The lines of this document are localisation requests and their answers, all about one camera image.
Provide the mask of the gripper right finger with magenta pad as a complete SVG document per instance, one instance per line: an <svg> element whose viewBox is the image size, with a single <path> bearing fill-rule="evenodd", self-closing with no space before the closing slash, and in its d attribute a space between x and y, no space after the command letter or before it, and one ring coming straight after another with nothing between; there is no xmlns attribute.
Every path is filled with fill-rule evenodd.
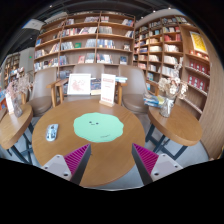
<svg viewBox="0 0 224 224"><path fill-rule="evenodd" d="M140 145L132 144L132 156L144 185L182 169L167 154L156 154Z"/></svg>

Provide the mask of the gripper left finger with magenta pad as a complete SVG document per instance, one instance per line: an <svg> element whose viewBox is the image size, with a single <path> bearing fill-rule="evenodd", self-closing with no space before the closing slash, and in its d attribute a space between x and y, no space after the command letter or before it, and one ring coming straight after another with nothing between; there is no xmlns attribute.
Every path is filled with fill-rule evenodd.
<svg viewBox="0 0 224 224"><path fill-rule="evenodd" d="M79 185L90 155L91 145L86 144L65 156L55 155L42 169Z"/></svg>

